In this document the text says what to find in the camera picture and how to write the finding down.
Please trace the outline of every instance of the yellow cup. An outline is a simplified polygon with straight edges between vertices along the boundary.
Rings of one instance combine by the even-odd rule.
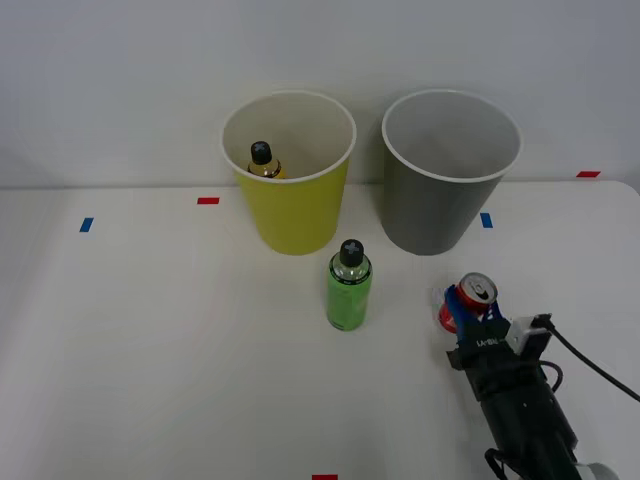
[[[257,141],[269,143],[287,179],[247,172],[250,147]],[[304,255],[331,240],[355,142],[349,111],[319,93],[276,92],[231,114],[222,130],[222,151],[267,245]]]

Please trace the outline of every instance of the cup rim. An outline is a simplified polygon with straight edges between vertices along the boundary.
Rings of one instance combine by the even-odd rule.
[[[351,131],[352,131],[352,135],[351,135],[351,143],[349,144],[349,147],[347,148],[346,152],[342,155],[342,157],[340,157],[340,159],[338,159],[336,162],[332,163],[330,166],[328,166],[327,168],[325,168],[324,170],[320,170],[319,172],[316,172],[312,175],[307,175],[305,177],[297,177],[297,178],[286,178],[286,179],[275,179],[275,178],[264,178],[264,177],[258,177],[256,175],[253,175],[249,172],[247,172],[246,170],[243,170],[242,168],[238,167],[238,165],[236,165],[231,158],[229,158],[229,155],[227,154],[227,150],[224,147],[224,132],[227,129],[227,125],[228,123],[231,121],[231,119],[243,108],[248,107],[249,105],[251,105],[252,103],[255,103],[257,101],[263,100],[265,98],[270,98],[270,97],[275,97],[277,95],[291,95],[291,94],[302,94],[302,95],[309,95],[309,96],[313,96],[313,97],[319,97],[322,98],[324,100],[327,100],[331,103],[333,103],[334,105],[336,105],[349,119],[349,123],[351,124]],[[356,144],[356,138],[358,137],[358,131],[356,128],[356,122],[353,119],[353,116],[351,115],[351,112],[349,112],[349,110],[347,110],[347,108],[342,105],[340,102],[338,102],[337,100],[335,100],[334,98],[329,97],[328,95],[325,95],[323,93],[318,93],[318,92],[312,92],[310,90],[300,90],[300,89],[293,89],[293,90],[276,90],[275,92],[266,94],[266,95],[261,95],[259,97],[256,97],[252,100],[249,100],[248,102],[243,103],[242,105],[240,105],[238,108],[236,108],[235,110],[233,110],[233,112],[231,112],[227,118],[224,121],[224,124],[222,125],[222,129],[220,130],[220,134],[219,134],[219,138],[218,141],[220,142],[220,147],[222,148],[222,155],[224,156],[224,159],[227,161],[227,163],[231,166],[231,168],[233,168],[233,170],[235,170],[236,173],[239,173],[251,180],[255,180],[258,182],[263,182],[263,183],[273,183],[273,184],[278,184],[278,185],[287,185],[287,184],[292,184],[292,183],[302,183],[302,182],[307,182],[309,180],[314,180],[316,178],[322,177],[330,172],[332,172],[333,170],[337,169],[340,165],[342,165],[351,155],[351,152],[353,151],[353,148]]]
[[[472,177],[472,178],[458,178],[458,177],[447,177],[445,175],[438,175],[437,173],[433,173],[433,172],[429,172],[427,170],[424,170],[420,167],[415,166],[413,163],[411,163],[410,161],[408,161],[407,159],[405,159],[402,155],[400,155],[395,148],[393,148],[393,145],[391,145],[391,142],[389,141],[389,138],[387,137],[387,120],[389,119],[390,114],[393,112],[393,110],[400,105],[401,103],[404,103],[405,101],[413,98],[413,97],[418,97],[418,96],[422,96],[422,95],[428,95],[428,94],[432,94],[432,93],[453,93],[456,95],[461,95],[464,97],[469,97],[469,98],[473,98],[475,100],[480,100],[483,103],[486,103],[487,105],[495,108],[498,112],[500,112],[502,115],[504,115],[513,125],[515,131],[516,131],[516,135],[518,136],[518,152],[516,153],[516,155],[514,156],[513,160],[511,160],[511,162],[509,163],[509,165],[507,165],[505,168],[503,168],[502,170],[499,170],[495,173],[492,173],[491,175],[485,175],[484,177]],[[384,114],[384,117],[382,118],[382,138],[384,139],[384,143],[387,146],[387,148],[389,149],[389,151],[391,153],[393,153],[393,156],[398,159],[400,162],[402,162],[404,165],[406,165],[407,167],[409,167],[411,170],[413,170],[414,172],[417,172],[421,175],[424,175],[426,177],[431,177],[434,178],[436,180],[442,180],[445,182],[450,182],[450,183],[481,183],[481,182],[486,182],[489,180],[493,180],[495,178],[501,177],[504,174],[506,174],[509,170],[511,170],[513,168],[513,165],[516,163],[516,160],[520,157],[520,153],[522,152],[522,132],[520,131],[520,128],[518,127],[518,124],[513,120],[513,118],[511,117],[511,115],[509,115],[508,113],[506,113],[502,108],[500,108],[498,105],[496,105],[495,103],[487,100],[486,98],[477,95],[475,93],[471,93],[471,92],[467,92],[464,90],[456,90],[453,88],[428,88],[425,90],[420,90],[418,92],[413,92],[410,93],[408,95],[405,95],[404,97],[401,97],[399,99],[397,99],[395,102],[393,102],[391,104],[391,106],[389,108],[387,108],[387,111]]]

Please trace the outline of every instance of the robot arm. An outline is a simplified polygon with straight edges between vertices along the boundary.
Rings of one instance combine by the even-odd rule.
[[[478,321],[453,286],[445,299],[458,336],[457,348],[447,354],[451,366],[466,373],[489,423],[497,449],[485,458],[496,476],[507,479],[503,463],[523,480],[591,480],[592,469],[576,463],[577,438],[538,363],[551,334],[522,323],[512,330],[497,302]]]

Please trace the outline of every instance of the bottle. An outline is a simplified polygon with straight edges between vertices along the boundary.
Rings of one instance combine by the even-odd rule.
[[[251,162],[247,171],[258,177],[287,178],[280,160],[271,155],[271,147],[267,142],[256,142],[251,145]]]
[[[338,330],[354,330],[364,321],[373,271],[358,240],[342,243],[329,262],[327,316]]]

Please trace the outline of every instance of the black bottle cap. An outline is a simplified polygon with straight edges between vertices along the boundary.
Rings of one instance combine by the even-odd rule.
[[[342,242],[340,247],[340,263],[346,267],[357,267],[364,259],[362,243],[353,238]]]
[[[266,165],[271,158],[271,147],[267,142],[256,142],[251,145],[251,160],[256,165]]]

